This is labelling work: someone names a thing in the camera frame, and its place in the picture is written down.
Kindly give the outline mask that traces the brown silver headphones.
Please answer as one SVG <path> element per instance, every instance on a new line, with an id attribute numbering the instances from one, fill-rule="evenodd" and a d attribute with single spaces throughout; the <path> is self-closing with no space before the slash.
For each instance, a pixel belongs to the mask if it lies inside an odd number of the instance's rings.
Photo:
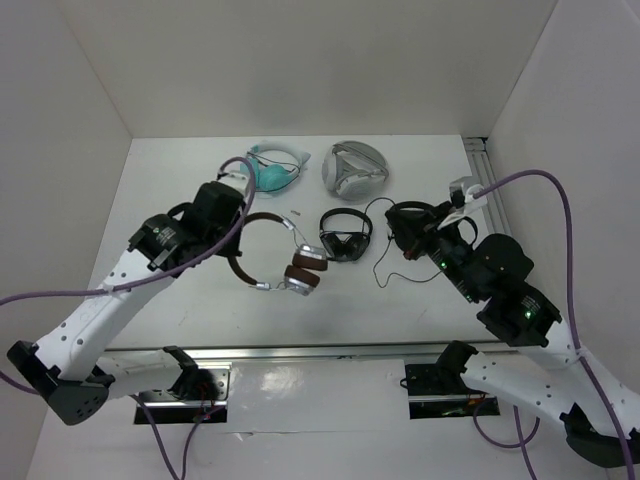
<path id="1" fill-rule="evenodd" d="M 257 224 L 283 227 L 291 234 L 292 244 L 282 242 L 277 245 L 266 228 L 261 227 L 260 238 L 250 242 L 250 247 L 256 247 L 257 252 L 250 253 L 249 259 L 255 260 L 260 274 L 269 273 L 270 277 L 252 275 L 241 263 L 242 253 L 227 258 L 233 274 L 249 288 L 258 291 L 291 291 L 302 296 L 313 293 L 321 281 L 319 274 L 328 269 L 326 251 L 307 242 L 298 227 L 285 216 L 256 212 L 247 216 L 244 226 Z"/>

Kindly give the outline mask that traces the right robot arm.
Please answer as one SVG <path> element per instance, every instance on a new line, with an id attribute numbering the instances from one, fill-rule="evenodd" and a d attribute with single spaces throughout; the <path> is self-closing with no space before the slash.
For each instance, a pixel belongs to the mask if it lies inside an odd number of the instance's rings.
<path id="1" fill-rule="evenodd" d="M 500 342 L 551 377 L 515 373 L 454 340 L 429 369 L 429 382 L 448 392 L 483 391 L 559 425 L 580 457 L 602 468 L 639 463 L 639 396 L 573 342 L 560 310 L 526 278 L 534 263 L 512 237 L 494 233 L 467 242 L 459 224 L 445 224 L 452 206 L 401 202 L 385 217 L 404 257 L 428 257 L 470 303 Z"/>

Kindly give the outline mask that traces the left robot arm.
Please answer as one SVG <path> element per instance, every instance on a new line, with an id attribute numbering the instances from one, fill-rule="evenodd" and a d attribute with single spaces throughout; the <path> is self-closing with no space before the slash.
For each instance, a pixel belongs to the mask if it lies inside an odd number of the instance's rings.
<path id="1" fill-rule="evenodd" d="M 203 184 L 193 201 L 147 219 L 100 287 L 49 334 L 18 341 L 7 357 L 66 425 L 107 401 L 159 390 L 176 399 L 216 397 L 217 382 L 181 348 L 108 356 L 106 347 L 157 294 L 212 254 L 237 251 L 246 190 Z"/>

